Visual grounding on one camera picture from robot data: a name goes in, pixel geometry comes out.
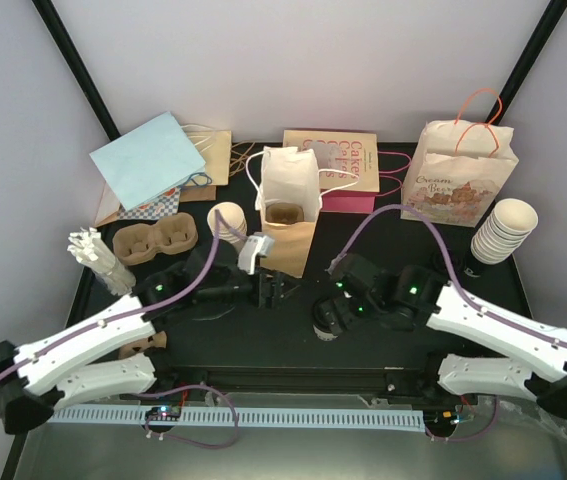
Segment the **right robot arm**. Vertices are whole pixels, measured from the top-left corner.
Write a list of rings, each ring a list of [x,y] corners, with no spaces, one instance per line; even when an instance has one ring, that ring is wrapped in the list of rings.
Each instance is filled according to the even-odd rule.
[[[417,379],[420,396],[509,396],[567,420],[567,329],[542,324],[457,288],[439,273],[409,265],[398,274],[348,254],[331,273],[338,295],[313,308],[317,336],[330,341],[367,322],[412,332],[427,327],[496,352],[494,358],[437,356]]]

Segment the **single white paper cup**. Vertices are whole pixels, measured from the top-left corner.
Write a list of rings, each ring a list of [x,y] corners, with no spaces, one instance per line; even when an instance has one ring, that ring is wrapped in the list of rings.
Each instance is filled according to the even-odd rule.
[[[322,341],[328,342],[328,341],[336,340],[338,338],[337,335],[334,335],[333,333],[331,333],[329,331],[321,330],[317,326],[313,326],[313,330],[314,330],[314,333],[316,334],[316,336]]]

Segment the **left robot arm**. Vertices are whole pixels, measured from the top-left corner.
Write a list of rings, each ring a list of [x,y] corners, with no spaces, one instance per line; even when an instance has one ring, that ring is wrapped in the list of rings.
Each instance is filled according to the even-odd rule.
[[[222,242],[213,261],[201,249],[148,276],[104,310],[48,338],[17,346],[0,342],[0,421],[8,435],[27,433],[69,406],[118,394],[170,397],[176,372],[156,347],[132,350],[178,320],[215,320],[247,303],[275,308],[300,284],[281,271],[243,270]],[[104,361],[114,350],[128,358]]]

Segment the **kraft bag with white handles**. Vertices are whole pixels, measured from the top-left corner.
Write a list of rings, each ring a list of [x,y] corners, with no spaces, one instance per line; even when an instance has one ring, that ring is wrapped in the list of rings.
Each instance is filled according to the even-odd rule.
[[[261,232],[274,240],[262,262],[270,270],[289,276],[303,276],[309,257],[323,197],[329,192],[354,186],[359,176],[348,173],[346,179],[323,191],[313,150],[296,147],[264,147],[248,157],[261,159],[260,180],[249,180],[256,190],[255,210],[259,212]]]

